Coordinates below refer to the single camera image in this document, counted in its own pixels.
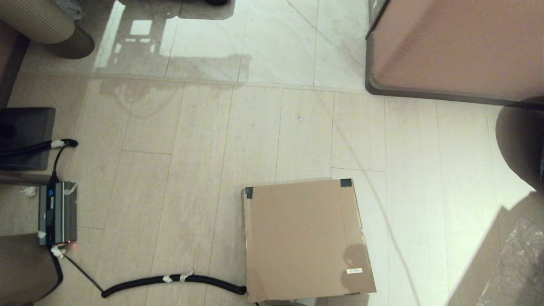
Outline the grey power supply box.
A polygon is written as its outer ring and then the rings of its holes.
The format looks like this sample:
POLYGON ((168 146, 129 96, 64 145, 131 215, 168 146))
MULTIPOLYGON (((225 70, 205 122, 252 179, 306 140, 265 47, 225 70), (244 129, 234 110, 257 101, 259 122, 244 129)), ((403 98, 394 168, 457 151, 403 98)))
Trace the grey power supply box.
POLYGON ((39 246, 68 244, 77 240, 77 188, 71 181, 39 187, 39 246))

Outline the beige ribbed round pouf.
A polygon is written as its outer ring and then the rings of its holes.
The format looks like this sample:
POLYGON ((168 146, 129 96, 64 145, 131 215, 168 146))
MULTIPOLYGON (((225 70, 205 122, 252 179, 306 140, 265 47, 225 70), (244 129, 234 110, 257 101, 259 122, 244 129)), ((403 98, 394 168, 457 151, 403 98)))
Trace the beige ribbed round pouf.
POLYGON ((60 58, 81 59, 95 48, 93 38, 53 0, 0 0, 0 20, 60 58))

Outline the pink cabinet with grey base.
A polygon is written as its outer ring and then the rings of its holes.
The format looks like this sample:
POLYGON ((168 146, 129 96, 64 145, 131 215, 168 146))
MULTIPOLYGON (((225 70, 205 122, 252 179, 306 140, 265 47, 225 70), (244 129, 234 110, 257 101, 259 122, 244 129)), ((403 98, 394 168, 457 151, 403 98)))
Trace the pink cabinet with grey base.
POLYGON ((544 0, 369 2, 369 93, 544 109, 544 0))

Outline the grey crumpled cloth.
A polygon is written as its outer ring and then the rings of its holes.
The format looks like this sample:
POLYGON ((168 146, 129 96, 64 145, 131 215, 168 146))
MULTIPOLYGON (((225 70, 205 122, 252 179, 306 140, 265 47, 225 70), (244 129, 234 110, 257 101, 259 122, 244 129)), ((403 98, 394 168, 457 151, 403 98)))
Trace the grey crumpled cloth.
POLYGON ((82 19, 84 11, 79 0, 53 0, 53 2, 71 19, 82 19))

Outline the brown cardboard shoe box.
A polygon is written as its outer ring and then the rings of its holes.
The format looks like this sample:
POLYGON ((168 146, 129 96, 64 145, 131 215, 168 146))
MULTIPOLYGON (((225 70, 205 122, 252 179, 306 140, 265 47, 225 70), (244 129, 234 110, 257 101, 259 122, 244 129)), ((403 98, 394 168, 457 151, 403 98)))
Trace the brown cardboard shoe box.
POLYGON ((241 191, 247 301, 377 292, 351 178, 241 191))

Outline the dark grey square platform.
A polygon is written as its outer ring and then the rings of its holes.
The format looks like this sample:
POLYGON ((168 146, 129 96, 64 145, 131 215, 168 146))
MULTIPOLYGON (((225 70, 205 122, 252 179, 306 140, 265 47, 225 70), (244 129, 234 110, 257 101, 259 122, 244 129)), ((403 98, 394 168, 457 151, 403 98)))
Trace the dark grey square platform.
MULTIPOLYGON (((53 139, 56 110, 51 107, 9 107, 0 110, 0 151, 21 149, 53 139)), ((49 149, 22 156, 0 157, 0 171, 46 170, 49 149)))

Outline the crumpled clear plastic sheet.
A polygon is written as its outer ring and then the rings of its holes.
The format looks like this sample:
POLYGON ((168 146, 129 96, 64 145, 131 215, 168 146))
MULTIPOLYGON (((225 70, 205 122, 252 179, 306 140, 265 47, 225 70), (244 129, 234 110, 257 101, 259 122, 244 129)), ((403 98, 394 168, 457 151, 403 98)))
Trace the crumpled clear plastic sheet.
POLYGON ((476 306, 544 306, 544 231, 519 218, 476 306))

